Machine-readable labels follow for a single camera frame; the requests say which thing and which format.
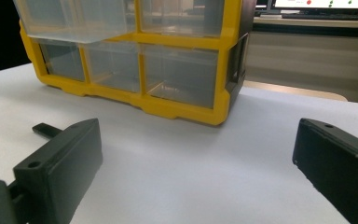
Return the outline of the computer monitor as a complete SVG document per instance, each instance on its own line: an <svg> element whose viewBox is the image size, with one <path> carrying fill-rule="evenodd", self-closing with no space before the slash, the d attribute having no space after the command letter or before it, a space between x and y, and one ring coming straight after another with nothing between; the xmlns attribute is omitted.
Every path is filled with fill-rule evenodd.
<svg viewBox="0 0 358 224"><path fill-rule="evenodd" d="M272 5L286 9L358 9L358 0L273 0Z"/></svg>

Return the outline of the beige desk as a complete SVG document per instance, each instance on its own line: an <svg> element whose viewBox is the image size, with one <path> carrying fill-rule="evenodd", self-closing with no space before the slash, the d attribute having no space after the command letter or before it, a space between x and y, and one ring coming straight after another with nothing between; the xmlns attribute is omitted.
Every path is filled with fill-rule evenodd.
<svg viewBox="0 0 358 224"><path fill-rule="evenodd" d="M256 18L246 78L358 103L358 21Z"/></svg>

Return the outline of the yellow and black drawer cabinet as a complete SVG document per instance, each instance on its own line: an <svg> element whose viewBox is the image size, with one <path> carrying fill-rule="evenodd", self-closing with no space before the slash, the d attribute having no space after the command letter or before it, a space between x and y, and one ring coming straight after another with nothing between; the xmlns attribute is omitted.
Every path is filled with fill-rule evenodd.
<svg viewBox="0 0 358 224"><path fill-rule="evenodd" d="M138 48L140 90L122 91L93 84L87 67L84 46L88 44L37 39L22 27L21 39L38 79L52 87L80 96L99 96L142 109L145 113L168 119L189 119L218 125L227 119L244 81L247 45L253 28L256 0L225 0L220 36L162 35L141 29L140 0L125 0L134 14L135 30L102 41L133 42ZM146 92L143 45L185 49L216 50L217 69L213 108L179 103L153 97Z"/></svg>

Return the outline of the light wooden board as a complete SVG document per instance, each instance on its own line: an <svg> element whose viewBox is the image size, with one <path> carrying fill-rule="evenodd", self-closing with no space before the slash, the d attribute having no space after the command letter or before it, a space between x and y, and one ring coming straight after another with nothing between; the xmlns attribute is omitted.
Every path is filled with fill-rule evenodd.
<svg viewBox="0 0 358 224"><path fill-rule="evenodd" d="M348 100L344 96L327 91L315 91L315 90L268 84L268 83L250 81L250 80L245 80L243 83L243 87L348 102Z"/></svg>

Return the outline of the large clear plastic drawer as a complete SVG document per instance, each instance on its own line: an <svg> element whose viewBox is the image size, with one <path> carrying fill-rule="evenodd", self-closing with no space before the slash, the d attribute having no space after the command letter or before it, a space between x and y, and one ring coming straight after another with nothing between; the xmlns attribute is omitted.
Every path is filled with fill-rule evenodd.
<svg viewBox="0 0 358 224"><path fill-rule="evenodd" d="M220 36L225 0L140 0L141 29L162 35Z"/></svg>
<svg viewBox="0 0 358 224"><path fill-rule="evenodd" d="M13 0L29 37L93 43L135 30L125 0Z"/></svg>
<svg viewBox="0 0 358 224"><path fill-rule="evenodd" d="M149 95L213 108L216 50L143 45L142 53Z"/></svg>

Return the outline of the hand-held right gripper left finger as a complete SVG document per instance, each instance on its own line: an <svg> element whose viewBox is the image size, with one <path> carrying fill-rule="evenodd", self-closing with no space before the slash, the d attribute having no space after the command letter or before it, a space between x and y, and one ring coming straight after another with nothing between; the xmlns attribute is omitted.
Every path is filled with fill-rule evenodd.
<svg viewBox="0 0 358 224"><path fill-rule="evenodd" d="M69 224L103 163L100 125L62 130L13 168L16 211L26 224Z"/></svg>

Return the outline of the black keyboard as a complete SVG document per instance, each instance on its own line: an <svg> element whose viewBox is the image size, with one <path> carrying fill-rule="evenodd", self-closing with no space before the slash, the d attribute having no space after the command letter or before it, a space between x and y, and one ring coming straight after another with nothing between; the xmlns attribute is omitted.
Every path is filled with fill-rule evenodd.
<svg viewBox="0 0 358 224"><path fill-rule="evenodd" d="M339 14L282 14L282 19L325 20L325 21L358 21L357 15Z"/></svg>

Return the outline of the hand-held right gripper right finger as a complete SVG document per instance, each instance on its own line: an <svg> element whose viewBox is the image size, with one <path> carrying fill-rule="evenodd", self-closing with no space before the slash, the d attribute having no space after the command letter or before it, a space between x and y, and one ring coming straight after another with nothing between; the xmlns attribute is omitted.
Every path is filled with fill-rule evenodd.
<svg viewBox="0 0 358 224"><path fill-rule="evenodd" d="M292 162L351 224L358 224L358 138L315 119L298 123Z"/></svg>

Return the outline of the small black flat object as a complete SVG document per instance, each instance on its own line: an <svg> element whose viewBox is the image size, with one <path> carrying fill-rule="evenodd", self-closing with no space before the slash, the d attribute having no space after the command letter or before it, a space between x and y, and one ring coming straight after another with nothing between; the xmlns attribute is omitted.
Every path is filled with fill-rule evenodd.
<svg viewBox="0 0 358 224"><path fill-rule="evenodd" d="M54 138L55 136L57 136L59 133L62 132L62 130L56 128L56 127L53 127L51 125L48 125L46 123L39 123L37 125L35 125L32 130L43 136L43 137L46 137L47 139L52 139Z"/></svg>

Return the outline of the small clear plastic drawer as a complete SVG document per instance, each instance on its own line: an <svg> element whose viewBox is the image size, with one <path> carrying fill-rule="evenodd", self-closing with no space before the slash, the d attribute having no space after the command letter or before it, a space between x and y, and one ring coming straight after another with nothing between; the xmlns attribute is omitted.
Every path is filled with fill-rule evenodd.
<svg viewBox="0 0 358 224"><path fill-rule="evenodd" d="M101 41L84 46L89 79L93 84L138 92L138 48L133 42Z"/></svg>

